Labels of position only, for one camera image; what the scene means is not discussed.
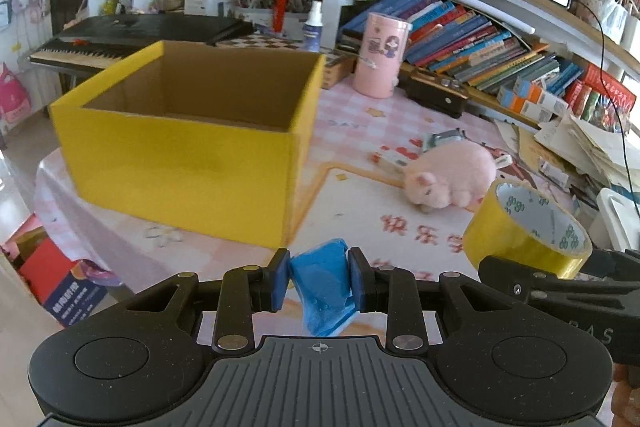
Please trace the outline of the pink cartoon desk mat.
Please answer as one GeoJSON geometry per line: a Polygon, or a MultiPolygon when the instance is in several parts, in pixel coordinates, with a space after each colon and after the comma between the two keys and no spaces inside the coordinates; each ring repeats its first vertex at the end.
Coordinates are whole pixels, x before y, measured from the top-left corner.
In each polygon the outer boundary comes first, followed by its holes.
{"type": "MultiPolygon", "coordinates": [[[[521,143],[538,150],[532,132],[472,114],[452,119],[401,92],[376,101],[348,82],[320,95],[308,158],[296,202],[293,254],[329,239],[358,246],[371,265],[399,265],[423,280],[446,270],[476,274],[462,251],[470,210],[417,210],[401,190],[401,177],[372,159],[381,147],[420,150],[425,135],[461,129],[491,152],[515,155],[521,143]]],[[[54,243],[72,260],[87,260],[113,272],[132,291],[172,274],[193,271],[204,280],[271,251],[178,230],[91,205],[81,199],[62,154],[40,162],[36,213],[54,243]]]]}

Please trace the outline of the pink backpack on wall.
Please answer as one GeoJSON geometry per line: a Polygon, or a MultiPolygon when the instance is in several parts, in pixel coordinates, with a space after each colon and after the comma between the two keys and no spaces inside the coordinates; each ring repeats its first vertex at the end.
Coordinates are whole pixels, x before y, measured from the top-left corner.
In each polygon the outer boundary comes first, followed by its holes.
{"type": "Polygon", "coordinates": [[[1,66],[0,110],[2,119],[8,124],[16,124],[32,110],[28,91],[6,63],[1,66]]]}

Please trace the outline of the yellow cardboard box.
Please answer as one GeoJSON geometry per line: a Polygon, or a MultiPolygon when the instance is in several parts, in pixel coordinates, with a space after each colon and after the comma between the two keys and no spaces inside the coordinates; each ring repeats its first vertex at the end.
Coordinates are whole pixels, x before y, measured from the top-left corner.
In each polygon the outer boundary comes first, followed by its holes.
{"type": "Polygon", "coordinates": [[[87,202],[230,241],[291,235],[314,132],[321,54],[160,41],[52,107],[87,202]]]}

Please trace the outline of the pen holder with brushes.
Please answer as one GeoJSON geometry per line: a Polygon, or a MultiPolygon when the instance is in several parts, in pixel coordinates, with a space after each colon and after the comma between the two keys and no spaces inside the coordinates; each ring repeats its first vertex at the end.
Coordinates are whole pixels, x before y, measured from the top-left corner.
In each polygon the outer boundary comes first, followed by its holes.
{"type": "Polygon", "coordinates": [[[235,0],[230,13],[240,20],[252,23],[258,32],[288,40],[303,39],[303,24],[314,0],[284,0],[282,28],[275,30],[273,17],[277,14],[278,0],[235,0]]]}

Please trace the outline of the white device at edge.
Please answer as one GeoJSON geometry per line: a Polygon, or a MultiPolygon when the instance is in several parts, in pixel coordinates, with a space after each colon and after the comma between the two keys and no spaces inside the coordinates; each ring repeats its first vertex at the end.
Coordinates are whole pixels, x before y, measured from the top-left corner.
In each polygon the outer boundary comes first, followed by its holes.
{"type": "Polygon", "coordinates": [[[609,188],[602,188],[597,205],[597,216],[589,228],[592,243],[610,251],[638,251],[639,216],[631,200],[609,188]]]}

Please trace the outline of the red and blue carton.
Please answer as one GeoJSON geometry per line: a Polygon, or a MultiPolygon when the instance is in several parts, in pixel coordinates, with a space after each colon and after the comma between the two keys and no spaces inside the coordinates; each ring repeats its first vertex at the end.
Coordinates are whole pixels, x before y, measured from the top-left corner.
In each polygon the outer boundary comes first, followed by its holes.
{"type": "Polygon", "coordinates": [[[63,327],[98,311],[111,289],[122,289],[119,278],[96,262],[67,257],[35,213],[1,245],[1,251],[30,295],[63,327]]]}

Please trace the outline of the orange white medicine box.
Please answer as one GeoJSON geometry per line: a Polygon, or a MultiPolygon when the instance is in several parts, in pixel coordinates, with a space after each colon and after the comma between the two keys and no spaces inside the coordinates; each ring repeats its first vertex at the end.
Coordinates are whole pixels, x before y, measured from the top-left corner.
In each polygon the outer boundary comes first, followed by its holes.
{"type": "Polygon", "coordinates": [[[518,78],[512,88],[501,87],[498,103],[537,124],[552,121],[568,113],[568,104],[535,83],[518,78]]]}

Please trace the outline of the red marker bottle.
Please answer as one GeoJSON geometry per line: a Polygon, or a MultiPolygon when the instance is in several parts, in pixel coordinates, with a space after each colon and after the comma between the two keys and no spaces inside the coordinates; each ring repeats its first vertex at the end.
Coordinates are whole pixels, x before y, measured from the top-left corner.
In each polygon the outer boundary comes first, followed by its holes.
{"type": "Polygon", "coordinates": [[[283,30],[285,13],[288,9],[288,0],[273,0],[272,6],[272,30],[280,34],[283,30]]]}

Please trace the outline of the dark brown wooden box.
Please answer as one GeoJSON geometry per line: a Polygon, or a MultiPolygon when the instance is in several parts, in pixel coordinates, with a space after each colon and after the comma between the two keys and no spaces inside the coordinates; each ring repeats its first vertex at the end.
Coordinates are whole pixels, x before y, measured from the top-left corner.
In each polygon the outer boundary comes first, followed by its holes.
{"type": "Polygon", "coordinates": [[[410,100],[456,119],[462,116],[469,101],[468,90],[463,83],[419,69],[406,78],[404,89],[410,100]]]}

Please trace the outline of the stack of loose papers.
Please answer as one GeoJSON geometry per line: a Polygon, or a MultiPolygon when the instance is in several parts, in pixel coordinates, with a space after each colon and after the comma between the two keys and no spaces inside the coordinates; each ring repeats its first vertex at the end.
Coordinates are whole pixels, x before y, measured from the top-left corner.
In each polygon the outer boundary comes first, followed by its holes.
{"type": "Polygon", "coordinates": [[[534,171],[544,160],[572,181],[590,181],[633,202],[639,200],[639,135],[606,132],[587,121],[565,116],[529,129],[512,128],[518,156],[534,171]]]}

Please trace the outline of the blue plastic bag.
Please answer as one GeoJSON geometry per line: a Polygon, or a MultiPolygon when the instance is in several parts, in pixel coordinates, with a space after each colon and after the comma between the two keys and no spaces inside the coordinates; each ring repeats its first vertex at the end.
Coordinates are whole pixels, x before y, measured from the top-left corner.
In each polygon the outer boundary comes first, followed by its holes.
{"type": "Polygon", "coordinates": [[[304,325],[311,336],[338,335],[357,312],[347,251],[344,239],[331,239],[293,257],[288,265],[303,307],[304,325]]]}

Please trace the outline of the white spray bottle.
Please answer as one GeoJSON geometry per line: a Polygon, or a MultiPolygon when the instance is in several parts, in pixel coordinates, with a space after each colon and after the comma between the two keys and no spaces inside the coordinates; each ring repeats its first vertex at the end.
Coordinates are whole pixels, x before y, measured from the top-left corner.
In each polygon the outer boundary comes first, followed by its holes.
{"type": "Polygon", "coordinates": [[[306,22],[303,24],[303,49],[308,52],[319,53],[322,34],[322,3],[314,0],[306,22]]]}

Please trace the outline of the pink cylindrical canister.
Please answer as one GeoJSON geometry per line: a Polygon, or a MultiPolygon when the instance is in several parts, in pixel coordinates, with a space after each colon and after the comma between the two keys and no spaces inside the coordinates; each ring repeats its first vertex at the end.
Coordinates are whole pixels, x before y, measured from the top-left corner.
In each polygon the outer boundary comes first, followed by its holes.
{"type": "Polygon", "coordinates": [[[364,28],[352,87],[369,98],[390,98],[398,85],[412,23],[371,13],[364,28]]]}

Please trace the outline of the yellow tape roll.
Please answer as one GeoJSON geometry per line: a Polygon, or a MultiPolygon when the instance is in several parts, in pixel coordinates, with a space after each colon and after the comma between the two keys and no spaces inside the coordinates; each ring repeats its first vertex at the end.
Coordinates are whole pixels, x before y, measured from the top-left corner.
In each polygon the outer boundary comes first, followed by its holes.
{"type": "Polygon", "coordinates": [[[462,236],[474,268],[494,256],[572,279],[592,254],[585,228],[544,193],[495,180],[462,236]]]}

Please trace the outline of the pink plush pig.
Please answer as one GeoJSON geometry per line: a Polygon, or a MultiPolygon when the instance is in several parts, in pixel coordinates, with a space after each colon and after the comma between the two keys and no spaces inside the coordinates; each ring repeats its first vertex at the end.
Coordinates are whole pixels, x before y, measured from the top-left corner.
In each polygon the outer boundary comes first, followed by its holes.
{"type": "Polygon", "coordinates": [[[511,164],[509,154],[495,157],[469,140],[445,143],[409,162],[404,191],[408,201],[422,209],[466,208],[480,202],[497,171],[511,164]]]}

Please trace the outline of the black electronic keyboard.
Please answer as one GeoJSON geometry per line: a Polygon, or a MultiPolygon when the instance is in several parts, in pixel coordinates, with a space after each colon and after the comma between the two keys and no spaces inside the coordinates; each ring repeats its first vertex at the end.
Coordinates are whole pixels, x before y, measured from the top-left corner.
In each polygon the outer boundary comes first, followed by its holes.
{"type": "Polygon", "coordinates": [[[157,41],[218,42],[244,37],[254,25],[234,17],[125,14],[88,17],[29,55],[29,62],[88,78],[157,41]]]}

